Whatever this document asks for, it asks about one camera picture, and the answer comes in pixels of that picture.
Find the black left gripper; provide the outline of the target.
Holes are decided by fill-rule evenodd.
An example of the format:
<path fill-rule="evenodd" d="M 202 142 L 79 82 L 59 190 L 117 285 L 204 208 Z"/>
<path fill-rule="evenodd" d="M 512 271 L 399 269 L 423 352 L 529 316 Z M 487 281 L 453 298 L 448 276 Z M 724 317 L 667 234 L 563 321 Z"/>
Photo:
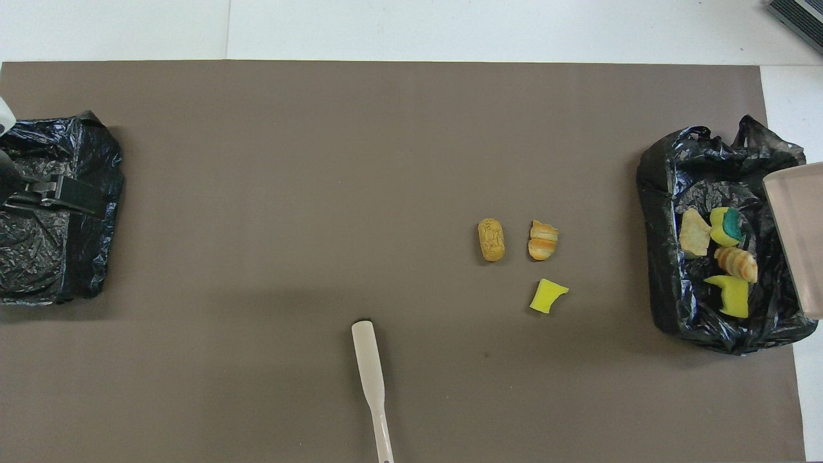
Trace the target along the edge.
<path fill-rule="evenodd" d="M 62 210 L 88 216 L 104 216 L 103 193 L 96 185 L 61 176 L 59 203 Z M 58 193 L 57 182 L 35 182 L 24 185 L 23 190 L 12 193 L 4 201 L 4 207 L 30 210 L 59 210 L 54 203 Z"/>

